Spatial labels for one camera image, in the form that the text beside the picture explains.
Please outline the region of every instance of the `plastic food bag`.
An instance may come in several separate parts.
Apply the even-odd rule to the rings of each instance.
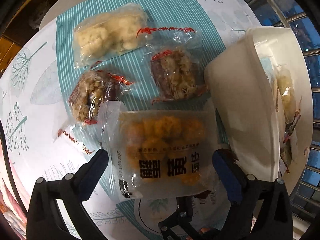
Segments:
[[[155,101],[188,99],[208,90],[199,64],[184,49],[157,53],[150,64],[151,75],[161,91]]]
[[[291,165],[292,161],[292,153],[291,153],[291,142],[290,139],[282,145],[280,148],[280,158],[284,162],[284,165],[286,166],[285,173],[290,173],[289,167]]]
[[[121,112],[118,120],[108,119],[102,144],[109,147],[125,194],[160,199],[211,189],[218,177],[206,120],[204,111],[170,110]]]
[[[145,36],[137,37],[137,32],[146,27],[147,18],[140,5],[127,3],[83,20],[74,29],[75,67],[117,57],[145,45]]]
[[[97,123],[100,103],[117,100],[131,84],[123,76],[106,69],[84,72],[68,99],[74,119],[85,124]]]
[[[259,54],[258,57],[262,68],[268,78],[273,96],[273,102],[275,103],[276,112],[278,112],[278,86],[275,71],[273,70],[271,62],[271,59],[273,59],[273,57],[265,56],[263,54]]]
[[[284,108],[284,117],[287,124],[292,123],[296,112],[296,98],[290,71],[283,65],[277,66],[277,85],[280,91]]]
[[[154,101],[172,101],[199,96],[207,91],[203,70],[199,65],[201,33],[194,27],[170,27],[141,29],[152,33],[148,41],[151,75],[160,90]]]

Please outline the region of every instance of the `tablecloth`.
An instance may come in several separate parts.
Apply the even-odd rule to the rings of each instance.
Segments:
[[[85,17],[127,2],[140,3],[154,21],[198,25],[203,31],[202,67],[241,38],[245,30],[260,26],[244,0],[88,0],[54,19],[21,49],[0,79],[0,119],[11,163],[21,181],[20,192],[31,194],[37,178],[62,179],[90,159],[67,140],[53,141],[59,128],[57,120],[68,118],[66,98],[83,71],[73,69],[72,28]],[[131,70],[131,74],[143,81],[146,73],[139,66],[142,56],[141,51],[136,50],[110,62],[124,71]],[[153,87],[141,86],[141,90],[124,102],[131,110],[149,109],[148,98],[153,90]],[[207,98],[197,101],[201,107]],[[107,238],[127,239],[130,235],[131,239],[161,239],[157,222],[175,210],[175,200],[129,200],[115,204],[108,197],[107,182],[108,178],[102,178],[84,203]],[[195,227],[222,226],[219,214],[225,210],[220,212],[219,207],[225,206],[221,201],[226,198],[216,194],[223,192],[219,187],[222,185],[213,189],[205,200],[195,200]],[[61,202],[59,206],[69,231],[78,236]]]

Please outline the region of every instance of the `fried snack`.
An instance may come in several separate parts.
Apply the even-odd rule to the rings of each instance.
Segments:
[[[195,185],[199,181],[200,177],[199,172],[187,173],[178,176],[183,184],[190,186]]]
[[[85,58],[103,56],[113,43],[111,33],[99,25],[75,32],[74,37],[79,44],[80,55]]]
[[[291,123],[296,111],[296,99],[289,70],[282,68],[277,77],[286,123]]]
[[[155,121],[155,135],[159,138],[178,138],[182,131],[181,120],[174,116],[164,116]]]
[[[167,50],[152,58],[151,73],[163,94],[163,101],[186,99],[203,93],[202,86],[196,83],[193,70],[196,66],[193,67],[184,51]]]
[[[145,133],[146,138],[154,136],[155,135],[155,120],[152,118],[143,119],[142,123],[143,123],[144,133]]]
[[[187,149],[188,143],[183,139],[175,139],[170,143],[171,151],[167,153],[169,159],[184,157],[190,152]]]
[[[142,158],[141,153],[139,152],[141,149],[141,144],[131,144],[127,145],[126,155],[129,165],[133,170],[139,170],[139,160]]]
[[[141,144],[144,140],[144,128],[140,122],[130,123],[126,126],[125,133],[129,144]]]
[[[149,137],[142,143],[142,155],[145,160],[162,160],[169,144],[157,137]]]
[[[199,119],[193,118],[183,123],[182,134],[189,143],[200,142],[205,139],[205,128]]]
[[[137,32],[146,27],[147,18],[143,8],[132,3],[86,18],[74,30],[76,66],[107,60],[143,46],[145,37],[137,37]]]
[[[100,103],[116,100],[119,83],[105,71],[90,70],[80,77],[68,103],[73,117],[87,124],[96,123]]]

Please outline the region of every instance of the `food package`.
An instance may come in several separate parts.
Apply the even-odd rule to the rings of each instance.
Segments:
[[[117,100],[131,84],[105,68],[84,72],[68,99],[72,116],[77,122],[97,123],[100,103]]]
[[[293,122],[296,112],[296,98],[290,71],[283,65],[277,66],[277,85],[281,95],[282,105],[284,108],[285,122],[290,124]]]
[[[140,5],[128,3],[83,20],[73,34],[75,67],[108,60],[145,45],[145,36],[137,36],[137,32],[146,27],[147,18]]]
[[[280,158],[286,166],[285,173],[290,173],[289,167],[292,161],[291,142],[290,139],[280,147]]]
[[[144,56],[160,96],[154,101],[173,101],[199,96],[208,91],[200,67],[202,35],[195,26],[156,24],[139,30],[147,39]]]
[[[160,89],[154,101],[189,99],[206,92],[203,72],[183,48],[168,49],[152,56],[151,75]]]
[[[119,181],[126,185],[122,193],[160,199],[210,190],[218,177],[212,166],[207,114],[134,111],[120,112],[118,120],[105,119],[109,128],[103,129],[102,145],[111,153]]]

